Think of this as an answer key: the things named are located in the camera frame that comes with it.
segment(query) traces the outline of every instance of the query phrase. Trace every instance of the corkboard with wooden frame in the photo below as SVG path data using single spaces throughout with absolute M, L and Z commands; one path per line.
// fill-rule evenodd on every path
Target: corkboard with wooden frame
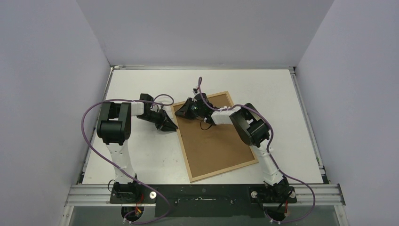
M 215 107 L 234 105 L 227 91 L 207 96 Z M 177 111 L 183 104 L 174 104 L 172 111 Z M 190 182 L 258 162 L 251 147 L 241 141 L 233 125 L 217 125 L 202 130 L 200 120 L 175 119 Z M 209 125 L 202 122 L 202 126 L 206 129 Z

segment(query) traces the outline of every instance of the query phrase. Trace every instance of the screw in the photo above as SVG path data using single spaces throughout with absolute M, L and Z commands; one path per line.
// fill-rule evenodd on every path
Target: screw
M 253 191 L 253 192 L 251 192 L 251 197 L 253 198 L 253 199 L 256 199 L 256 196 L 258 195 L 258 192 L 257 191 Z
M 150 192 L 150 199 L 155 199 L 157 194 L 155 192 Z

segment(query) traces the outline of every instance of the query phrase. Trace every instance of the white plastic bracket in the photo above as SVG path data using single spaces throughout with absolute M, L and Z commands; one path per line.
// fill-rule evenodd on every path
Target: white plastic bracket
M 132 116 L 138 116 L 142 114 L 144 114 L 144 103 L 132 102 Z
M 230 124 L 232 125 L 233 123 L 231 122 L 230 115 L 233 114 L 234 112 L 238 111 L 241 109 L 241 107 L 235 107 L 231 110 L 226 110 L 229 107 L 221 107 L 218 109 L 218 111 L 214 111 L 211 115 L 213 122 L 216 125 L 221 125 L 221 124 Z
M 263 173 L 263 180 L 267 184 L 273 185 L 283 179 L 283 174 L 276 167 L 273 160 L 271 160 L 270 153 L 267 153 L 267 143 L 267 140 L 263 141 L 259 148 L 253 145 L 252 150 L 258 156 L 258 161 Z
M 119 144 L 110 143 L 107 145 L 107 148 L 110 151 L 112 161 L 120 166 L 121 170 L 124 170 L 132 177 L 135 177 L 136 173 L 133 170 L 132 163 L 130 161 L 128 141 L 125 140 L 122 146 Z M 115 168 L 115 181 L 122 184 L 132 182 L 133 180 L 123 174 L 120 169 Z

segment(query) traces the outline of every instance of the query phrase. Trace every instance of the white table surface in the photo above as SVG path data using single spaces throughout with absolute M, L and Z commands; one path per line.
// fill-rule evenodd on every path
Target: white table surface
M 181 102 L 192 97 L 200 76 L 203 92 L 227 90 L 235 104 L 250 102 L 269 121 L 275 132 L 272 154 L 285 173 L 307 183 L 323 182 L 289 70 L 115 70 L 106 99 L 139 99 L 140 93 L 153 97 L 166 93 Z M 169 100 L 166 97 L 159 101 Z M 164 109 L 174 120 L 170 107 Z M 139 180 L 148 184 L 190 183 L 176 132 L 157 131 L 153 123 L 132 117 L 128 145 Z M 94 137 L 93 146 L 110 158 L 102 139 Z M 114 168 L 91 152 L 83 184 L 107 184 L 114 177 Z M 193 184 L 262 182 L 257 163 Z

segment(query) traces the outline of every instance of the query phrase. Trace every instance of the white wall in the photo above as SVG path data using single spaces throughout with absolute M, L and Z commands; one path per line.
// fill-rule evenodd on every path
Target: white wall
M 296 69 L 351 225 L 398 225 L 399 1 L 335 0 Z
M 77 0 L 112 65 L 296 66 L 333 0 Z
M 81 116 L 110 68 L 75 0 L 0 8 L 0 225 L 54 226 L 87 151 Z

